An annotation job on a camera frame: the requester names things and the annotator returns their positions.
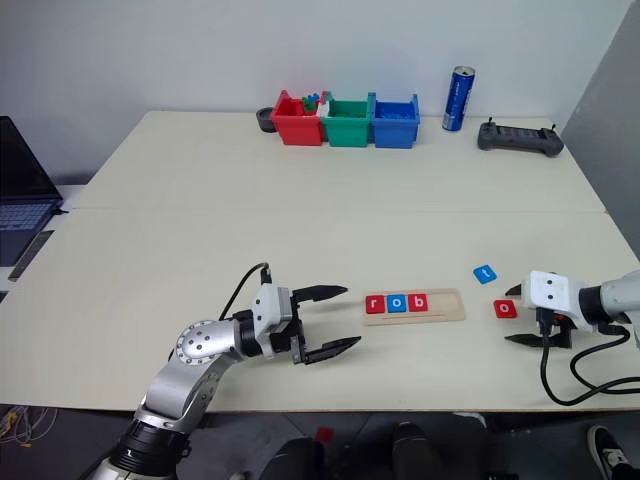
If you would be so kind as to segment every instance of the wall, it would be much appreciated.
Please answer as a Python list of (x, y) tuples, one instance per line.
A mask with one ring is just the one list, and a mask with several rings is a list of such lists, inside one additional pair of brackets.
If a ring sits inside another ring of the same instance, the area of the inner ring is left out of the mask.
[(564, 140), (640, 257), (640, 2), (620, 25)]
[(631, 0), (0, 0), (0, 111), (59, 182), (88, 179), (149, 109), (255, 111), (288, 88), (417, 92), (451, 70), (470, 114), (564, 125)]

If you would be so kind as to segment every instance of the soda can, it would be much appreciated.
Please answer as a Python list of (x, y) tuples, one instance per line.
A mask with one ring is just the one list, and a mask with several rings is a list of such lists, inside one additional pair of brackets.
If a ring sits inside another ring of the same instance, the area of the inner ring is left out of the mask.
[(462, 127), (464, 112), (467, 109), (467, 102), (471, 94), (473, 80), (476, 78), (476, 71), (471, 67), (456, 67), (451, 75), (451, 86), (449, 87), (449, 98), (444, 111), (442, 128), (451, 132), (456, 132)]

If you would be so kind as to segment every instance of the laptop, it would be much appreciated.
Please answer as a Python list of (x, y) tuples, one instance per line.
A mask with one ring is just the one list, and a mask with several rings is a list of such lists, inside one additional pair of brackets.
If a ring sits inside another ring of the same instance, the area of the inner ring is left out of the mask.
[(0, 266), (16, 264), (61, 203), (16, 126), (0, 116)]

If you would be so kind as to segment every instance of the game controller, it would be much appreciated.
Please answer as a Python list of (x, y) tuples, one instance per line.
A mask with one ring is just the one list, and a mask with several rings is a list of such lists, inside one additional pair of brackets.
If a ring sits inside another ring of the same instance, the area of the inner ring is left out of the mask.
[(531, 128), (507, 127), (489, 121), (480, 125), (478, 131), (478, 147), (490, 150), (495, 147), (521, 148), (544, 153), (547, 157), (558, 155), (564, 143), (554, 131), (555, 124), (549, 128), (534, 130)]

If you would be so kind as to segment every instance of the wire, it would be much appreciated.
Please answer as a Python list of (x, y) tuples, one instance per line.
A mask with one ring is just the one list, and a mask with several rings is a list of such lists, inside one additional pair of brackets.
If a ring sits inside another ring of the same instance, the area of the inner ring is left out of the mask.
[(605, 343), (603, 345), (598, 345), (597, 347), (592, 347), (589, 348), (587, 350), (584, 350), (580, 353), (578, 353), (572, 360), (571, 360), (571, 364), (574, 368), (571, 369), (572, 373), (574, 373), (574, 375), (577, 375), (576, 378), (583, 383), (583, 385), (586, 385), (587, 387), (589, 387), (589, 390), (585, 393), (583, 393), (582, 395), (571, 399), (571, 400), (562, 400), (560, 398), (558, 398), (553, 391), (551, 390), (551, 387), (549, 386), (549, 381), (547, 379), (547, 362), (549, 360), (549, 347), (550, 347), (550, 343), (549, 343), (549, 334), (548, 333), (543, 333), (542, 334), (542, 359), (540, 360), (540, 380), (542, 381), (542, 386), (544, 387), (545, 392), (547, 392), (547, 395), (549, 395), (549, 398), (551, 400), (553, 400), (554, 402), (556, 402), (559, 405), (563, 405), (565, 407), (570, 407), (572, 405), (577, 405), (579, 403), (584, 402), (585, 400), (593, 397), (594, 395), (597, 395), (598, 393), (610, 393), (610, 392), (616, 392), (616, 394), (629, 394), (629, 393), (637, 393), (635, 391), (624, 391), (624, 390), (609, 390), (611, 387), (616, 387), (618, 385), (623, 385), (626, 383), (635, 383), (635, 382), (640, 382), (640, 377), (624, 377), (624, 378), (619, 378), (617, 380), (612, 380), (610, 382), (607, 383), (603, 383), (602, 385), (599, 386), (595, 386), (595, 385), (591, 385), (589, 382), (587, 382), (586, 380), (584, 380), (579, 374), (577, 374), (577, 372), (575, 372), (575, 364), (581, 359), (584, 358), (586, 355), (590, 355), (591, 353), (600, 351), (600, 350), (605, 350), (607, 348), (611, 348), (614, 347), (616, 345), (620, 345), (624, 342), (626, 342), (629, 339), (628, 335), (629, 332), (627, 332), (626, 336), (623, 336), (623, 339), (619, 339), (616, 340), (614, 342), (609, 342), (609, 343)]
[[(25, 406), (14, 406), (9, 409), (0, 422), (0, 445), (15, 442), (23, 446), (30, 446), (35, 440), (43, 438), (51, 431), (58, 418), (58, 409), (40, 409), (35, 421), (32, 421), (32, 409), (33, 407)], [(51, 419), (48, 425), (43, 431), (36, 434), (50, 412)]]
[[(629, 333), (629, 331), (624, 328), (624, 327), (617, 327), (614, 326), (613, 328), (616, 328), (615, 330), (615, 334), (616, 335), (621, 335), (621, 338), (614, 340), (612, 342), (609, 343), (604, 343), (602, 345), (597, 345), (595, 347), (591, 347), (591, 348), (587, 348), (586, 350), (583, 350), (582, 352), (578, 353), (576, 356), (574, 356), (571, 359), (571, 364), (569, 365), (569, 368), (571, 369), (571, 373), (573, 373), (573, 376), (580, 382), (582, 383), (585, 387), (588, 388), (596, 388), (595, 385), (592, 385), (591, 383), (589, 383), (587, 380), (585, 380), (579, 373), (578, 370), (576, 369), (576, 364), (582, 360), (584, 357), (586, 357), (587, 355), (591, 355), (592, 353), (596, 353), (602, 350), (606, 350), (608, 348), (612, 348), (612, 347), (616, 347), (618, 345), (622, 345), (624, 342), (626, 342), (627, 340), (629, 340), (629, 338), (631, 338), (631, 334)], [(628, 377), (629, 379), (633, 379), (630, 380), (628, 383), (633, 382), (640, 382), (640, 377)], [(640, 388), (623, 388), (620, 390), (603, 390), (601, 393), (606, 393), (608, 395), (627, 395), (627, 394), (632, 394), (632, 393), (640, 393)]]
[(229, 312), (229, 309), (231, 308), (231, 305), (233, 305), (233, 302), (235, 301), (236, 297), (238, 296), (238, 293), (240, 293), (240, 290), (244, 286), (245, 282), (249, 279), (249, 277), (251, 276), (251, 274), (253, 272), (255, 272), (256, 270), (259, 270), (261, 268), (268, 269), (269, 268), (269, 264), (266, 263), (266, 262), (259, 263), (257, 265), (254, 265), (253, 267), (251, 267), (251, 269), (247, 273), (244, 274), (244, 277), (242, 277), (242, 280), (240, 280), (240, 283), (238, 284), (238, 286), (234, 290), (233, 294), (231, 295), (231, 298), (229, 298), (229, 301), (227, 302), (227, 304), (225, 305), (224, 309), (222, 310), (222, 313), (220, 314), (220, 318), (218, 320), (224, 320), (225, 319), (225, 317), (227, 316), (227, 313)]

